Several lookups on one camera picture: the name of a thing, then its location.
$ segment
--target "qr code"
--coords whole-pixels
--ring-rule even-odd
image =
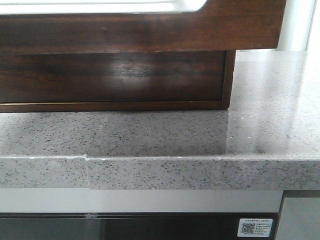
[[[255,223],[242,223],[242,234],[253,234],[255,232]]]

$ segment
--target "gray speckled countertop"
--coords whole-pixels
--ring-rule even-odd
[[[229,110],[0,113],[0,187],[320,190],[320,60],[238,52]]]

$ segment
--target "sticker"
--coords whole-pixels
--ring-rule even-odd
[[[238,237],[266,238],[270,236],[272,219],[241,218],[238,228]]]

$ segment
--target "quartz countertop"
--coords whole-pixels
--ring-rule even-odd
[[[320,60],[238,52],[229,110],[0,113],[0,187],[320,190]]]

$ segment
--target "dark wood panel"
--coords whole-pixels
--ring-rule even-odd
[[[221,100],[225,51],[0,56],[0,103]]]
[[[0,54],[276,48],[286,0],[208,0],[178,14],[0,16]]]
[[[222,99],[192,101],[105,101],[0,103],[0,112],[66,112],[66,111],[150,111],[227,109],[230,104],[235,51],[227,51],[224,62]]]

